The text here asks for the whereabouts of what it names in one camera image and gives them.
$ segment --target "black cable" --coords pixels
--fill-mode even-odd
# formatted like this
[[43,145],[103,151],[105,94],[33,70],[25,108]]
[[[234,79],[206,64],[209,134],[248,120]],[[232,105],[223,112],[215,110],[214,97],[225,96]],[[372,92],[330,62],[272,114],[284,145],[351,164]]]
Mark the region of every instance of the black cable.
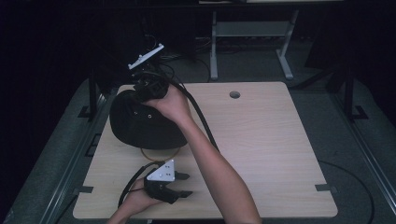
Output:
[[75,195],[73,197],[73,199],[70,201],[70,203],[66,206],[66,208],[62,211],[62,213],[58,216],[58,218],[55,221],[55,224],[59,223],[59,221],[61,220],[61,218],[64,216],[64,214],[66,213],[66,211],[69,209],[69,207],[72,205],[72,203],[76,200],[78,196]]
[[165,67],[169,68],[169,69],[171,70],[171,78],[174,78],[174,76],[175,76],[175,69],[174,69],[171,65],[168,65],[168,64],[166,64],[166,63],[160,63],[159,66],[160,66],[160,69],[161,69],[161,66],[165,66]]
[[207,81],[206,82],[210,82],[210,68],[209,68],[209,66],[203,61],[203,60],[201,60],[201,59],[195,59],[197,62],[200,62],[200,63],[202,63],[204,66],[205,66],[205,68],[206,68],[206,71],[207,71],[207,73],[208,73],[208,78],[207,78]]
[[175,78],[177,79],[179,85],[181,85],[181,87],[186,90],[186,87],[184,86],[184,83],[181,81],[180,77],[175,76]]
[[360,180],[360,179],[359,179],[356,175],[354,175],[352,172],[348,171],[347,169],[345,169],[345,168],[343,168],[343,167],[341,167],[341,166],[338,166],[338,165],[336,165],[336,164],[332,164],[332,163],[327,162],[327,161],[318,160],[318,162],[321,162],[321,163],[324,163],[324,164],[333,166],[333,167],[335,167],[335,168],[338,168],[338,169],[344,171],[345,173],[351,175],[351,176],[354,177],[356,180],[358,180],[359,183],[361,183],[361,186],[364,188],[364,190],[366,191],[366,193],[367,193],[367,195],[368,195],[368,197],[369,197],[369,199],[370,199],[370,205],[371,205],[371,214],[370,214],[369,220],[367,221],[367,224],[372,223],[372,222],[373,222],[373,219],[374,219],[374,215],[375,215],[374,198],[373,198],[373,195],[372,195],[372,193],[370,192],[370,190],[369,190],[369,189],[367,188],[367,186],[363,183],[363,181]]
[[136,179],[143,174],[143,172],[150,167],[151,165],[157,164],[159,166],[161,166],[162,164],[164,164],[163,161],[154,161],[151,162],[145,166],[140,167],[140,169],[136,172],[136,174],[134,174],[134,176],[132,176],[131,180],[129,180],[128,184],[125,186],[124,190],[122,191],[122,194],[120,196],[119,199],[119,207],[122,205],[123,200],[125,198],[125,196],[130,192],[131,186],[132,184],[136,181]]
[[288,87],[288,89],[289,90],[302,90],[302,89],[310,86],[311,84],[315,83],[316,81],[340,71],[341,68],[342,67],[340,64],[335,64],[335,65],[329,67],[328,69],[315,74],[314,76],[310,77],[309,79],[307,79],[295,86]]
[[237,43],[228,43],[227,45],[218,45],[218,50],[217,53],[218,54],[236,54],[239,53],[241,51],[243,51],[242,47],[240,44]]
[[215,149],[217,151],[219,151],[219,147],[216,144],[215,138],[213,137],[213,134],[209,129],[209,125],[206,122],[205,116],[202,113],[201,108],[198,106],[197,102],[192,97],[192,95],[187,91],[187,89],[184,87],[184,85],[180,86],[179,83],[176,83],[173,79],[171,79],[167,76],[162,76],[160,74],[149,72],[149,71],[142,71],[142,72],[136,73],[135,75],[140,76],[140,75],[144,75],[144,74],[164,78],[167,82],[169,82],[170,84],[175,86],[178,90],[180,90],[190,100],[192,106],[194,107],[195,111],[197,112],[198,117],[200,118],[202,124],[204,125],[205,131],[206,131],[207,137],[209,138],[210,143],[213,145],[213,147],[215,147]]

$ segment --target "wooden table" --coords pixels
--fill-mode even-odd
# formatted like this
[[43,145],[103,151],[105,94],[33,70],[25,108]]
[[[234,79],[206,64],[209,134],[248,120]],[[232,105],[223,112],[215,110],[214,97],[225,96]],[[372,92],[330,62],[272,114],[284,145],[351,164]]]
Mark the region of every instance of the wooden table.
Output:
[[[326,180],[285,84],[185,86],[201,107],[220,152],[246,181],[261,217],[334,217],[337,214],[331,193],[316,189],[316,185],[325,185]],[[122,86],[120,91],[130,88]],[[230,97],[231,91],[238,91],[240,97]],[[191,111],[201,125],[192,106]],[[167,156],[153,153],[156,151],[151,151],[150,156]],[[176,170],[191,177],[168,187],[192,190],[193,194],[174,204],[150,207],[134,218],[221,218],[189,146],[184,146],[174,160]],[[147,163],[139,149],[123,144],[114,136],[107,121],[84,182],[84,186],[93,187],[93,191],[79,194],[74,216],[109,218],[117,209],[127,182]]]

